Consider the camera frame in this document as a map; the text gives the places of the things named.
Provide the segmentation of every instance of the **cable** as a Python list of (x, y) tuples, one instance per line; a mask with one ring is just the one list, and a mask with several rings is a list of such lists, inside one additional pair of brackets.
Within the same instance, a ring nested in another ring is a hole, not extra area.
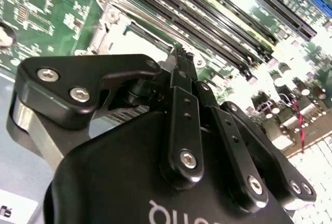
[(303, 125), (303, 115), (300, 113), (300, 110), (297, 106), (297, 102), (293, 101), (293, 107), (295, 111), (297, 112), (297, 117), (299, 119), (299, 125), (300, 125), (300, 135), (301, 135), (301, 147), (302, 147), (302, 153), (305, 152), (305, 129), (302, 127)]

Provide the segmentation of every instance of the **black bracket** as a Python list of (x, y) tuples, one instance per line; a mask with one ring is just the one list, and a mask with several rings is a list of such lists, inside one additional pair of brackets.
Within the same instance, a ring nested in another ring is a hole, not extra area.
[(238, 106), (224, 102), (221, 109), (235, 120), (267, 187), (285, 209), (296, 210), (316, 201), (310, 183)]

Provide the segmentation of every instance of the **black plastic arm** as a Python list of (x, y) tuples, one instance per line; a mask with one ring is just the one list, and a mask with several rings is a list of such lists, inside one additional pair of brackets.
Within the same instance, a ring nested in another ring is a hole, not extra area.
[(316, 201), (316, 192), (309, 182), (238, 106), (224, 102), (221, 109), (235, 120), (267, 187), (285, 209), (299, 209)]
[[(59, 79), (53, 82), (40, 79), (38, 71), (42, 68), (57, 72)], [(152, 79), (160, 72), (159, 65), (143, 54), (29, 58), (18, 67), (15, 92), (25, 106), (60, 126), (82, 129), (102, 105), (102, 90), (107, 90), (107, 97), (115, 97), (124, 82)], [(73, 99), (70, 95), (73, 88), (85, 89), (89, 100)]]

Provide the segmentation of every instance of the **capacitor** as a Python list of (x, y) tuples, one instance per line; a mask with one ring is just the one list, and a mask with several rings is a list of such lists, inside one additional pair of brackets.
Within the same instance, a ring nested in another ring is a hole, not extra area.
[(307, 88), (307, 86), (302, 81), (300, 81), (300, 80), (296, 81), (295, 85), (303, 96), (307, 96), (310, 94), (310, 90)]
[(265, 117), (266, 117), (267, 119), (270, 119), (270, 118), (273, 117), (273, 113), (272, 113), (272, 110), (271, 110), (270, 108), (266, 108), (266, 109), (264, 110), (264, 114), (265, 114)]
[(280, 128), (280, 131), (282, 131), (282, 133), (284, 135), (288, 135), (289, 134), (289, 129), (286, 126), (281, 125), (279, 128)]
[(273, 83), (277, 86), (277, 87), (281, 87), (283, 85), (285, 85), (285, 80), (284, 78), (282, 78), (282, 76), (279, 73), (274, 73), (271, 75)]
[(280, 113), (280, 109), (279, 109), (277, 103), (273, 100), (270, 100), (270, 102), (272, 103), (272, 105), (270, 106), (272, 113), (274, 113), (274, 114)]
[(291, 78), (292, 69), (286, 63), (280, 63), (279, 70), (285, 77)]
[(326, 99), (326, 94), (320, 86), (315, 86), (312, 89), (312, 92), (313, 92), (313, 95), (315, 95), (318, 99), (320, 99), (320, 100)]

